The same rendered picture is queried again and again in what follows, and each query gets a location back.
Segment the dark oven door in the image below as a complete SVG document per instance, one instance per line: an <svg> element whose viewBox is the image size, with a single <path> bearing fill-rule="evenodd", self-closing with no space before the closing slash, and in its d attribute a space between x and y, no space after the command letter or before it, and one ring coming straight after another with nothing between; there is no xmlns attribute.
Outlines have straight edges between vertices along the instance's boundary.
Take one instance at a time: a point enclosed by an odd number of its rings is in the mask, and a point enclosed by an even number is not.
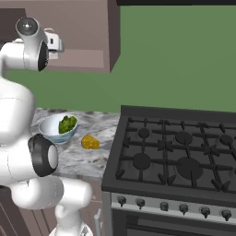
<svg viewBox="0 0 236 236"><path fill-rule="evenodd" d="M236 225L114 209L113 236L236 236Z"/></svg>

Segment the white salad bowl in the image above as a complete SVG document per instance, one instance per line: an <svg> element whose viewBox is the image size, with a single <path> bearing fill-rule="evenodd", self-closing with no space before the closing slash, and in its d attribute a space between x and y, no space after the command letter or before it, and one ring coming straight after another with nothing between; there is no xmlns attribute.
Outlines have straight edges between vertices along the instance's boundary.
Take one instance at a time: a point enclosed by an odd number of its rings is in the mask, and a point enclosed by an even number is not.
<svg viewBox="0 0 236 236"><path fill-rule="evenodd" d="M76 126L71 131L64 134L60 134L58 132L58 125L59 122L62 121L66 115L68 117L74 116L72 114L67 114L67 113L58 113L48 116L44 120L42 120L39 124L39 131L41 132L41 134L54 144L67 143L77 132L78 121Z"/></svg>

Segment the yellow cheese chunk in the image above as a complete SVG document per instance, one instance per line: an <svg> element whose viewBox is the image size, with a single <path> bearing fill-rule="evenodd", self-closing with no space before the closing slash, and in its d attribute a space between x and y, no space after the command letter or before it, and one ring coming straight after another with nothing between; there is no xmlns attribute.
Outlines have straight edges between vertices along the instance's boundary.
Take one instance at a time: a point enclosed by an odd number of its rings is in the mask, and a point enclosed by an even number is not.
<svg viewBox="0 0 236 236"><path fill-rule="evenodd" d="M91 135L85 135L81 139L81 146L84 149L99 149L100 141Z"/></svg>

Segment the brown wall cabinet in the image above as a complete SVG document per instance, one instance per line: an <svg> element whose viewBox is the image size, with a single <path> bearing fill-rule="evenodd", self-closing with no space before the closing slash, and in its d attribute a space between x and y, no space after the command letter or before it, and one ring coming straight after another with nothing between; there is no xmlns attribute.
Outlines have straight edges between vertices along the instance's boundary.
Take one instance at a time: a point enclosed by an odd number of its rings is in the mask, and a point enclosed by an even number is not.
<svg viewBox="0 0 236 236"><path fill-rule="evenodd" d="M0 8L23 8L60 36L65 51L49 62L50 71L109 74L120 56L116 0L0 0Z"/></svg>

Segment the black gas range cooker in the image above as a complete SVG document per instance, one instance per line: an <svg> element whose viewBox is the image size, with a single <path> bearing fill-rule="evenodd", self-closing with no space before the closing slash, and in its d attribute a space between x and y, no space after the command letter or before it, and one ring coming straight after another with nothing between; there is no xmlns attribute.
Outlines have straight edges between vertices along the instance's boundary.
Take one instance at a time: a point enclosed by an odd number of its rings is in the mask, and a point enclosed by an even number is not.
<svg viewBox="0 0 236 236"><path fill-rule="evenodd" d="M236 113L122 106L101 193L106 236L113 236L114 209L236 225Z"/></svg>

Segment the brown base cabinet door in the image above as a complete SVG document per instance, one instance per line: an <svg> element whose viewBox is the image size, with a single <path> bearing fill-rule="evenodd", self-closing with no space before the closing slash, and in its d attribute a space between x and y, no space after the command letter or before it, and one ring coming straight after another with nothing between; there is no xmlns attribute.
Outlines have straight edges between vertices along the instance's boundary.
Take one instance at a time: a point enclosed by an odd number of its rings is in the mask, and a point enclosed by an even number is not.
<svg viewBox="0 0 236 236"><path fill-rule="evenodd" d="M81 216L96 235L94 215L102 208L100 182L88 182L92 186L93 196L90 204L81 210ZM0 186L0 236L48 236L55 226L54 208L18 208L12 202L10 190Z"/></svg>

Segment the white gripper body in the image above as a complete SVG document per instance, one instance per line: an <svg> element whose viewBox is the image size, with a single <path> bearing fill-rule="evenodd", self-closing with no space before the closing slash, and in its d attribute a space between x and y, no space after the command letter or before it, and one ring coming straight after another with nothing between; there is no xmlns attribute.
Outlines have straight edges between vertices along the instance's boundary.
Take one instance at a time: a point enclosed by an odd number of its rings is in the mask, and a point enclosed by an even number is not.
<svg viewBox="0 0 236 236"><path fill-rule="evenodd" d="M49 58L58 59L59 54L65 51L65 47L61 38L52 28L45 29L44 32L48 41L47 47L49 51Z"/></svg>

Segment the green salad leaves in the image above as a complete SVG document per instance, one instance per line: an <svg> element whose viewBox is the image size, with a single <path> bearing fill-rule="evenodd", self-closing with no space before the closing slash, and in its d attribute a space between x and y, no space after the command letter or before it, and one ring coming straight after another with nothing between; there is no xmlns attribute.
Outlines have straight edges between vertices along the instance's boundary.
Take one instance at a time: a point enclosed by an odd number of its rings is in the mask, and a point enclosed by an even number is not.
<svg viewBox="0 0 236 236"><path fill-rule="evenodd" d="M68 117L67 115L59 122L58 132L60 134L71 131L77 124L77 118L75 116Z"/></svg>

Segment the black extractor hood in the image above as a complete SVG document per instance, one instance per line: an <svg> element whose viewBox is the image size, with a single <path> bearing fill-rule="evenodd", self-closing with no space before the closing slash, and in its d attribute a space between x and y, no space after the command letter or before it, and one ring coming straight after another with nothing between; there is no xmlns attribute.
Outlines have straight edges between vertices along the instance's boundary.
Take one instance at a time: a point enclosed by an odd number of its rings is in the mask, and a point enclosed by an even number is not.
<svg viewBox="0 0 236 236"><path fill-rule="evenodd" d="M118 6L236 6L236 0L116 0Z"/></svg>

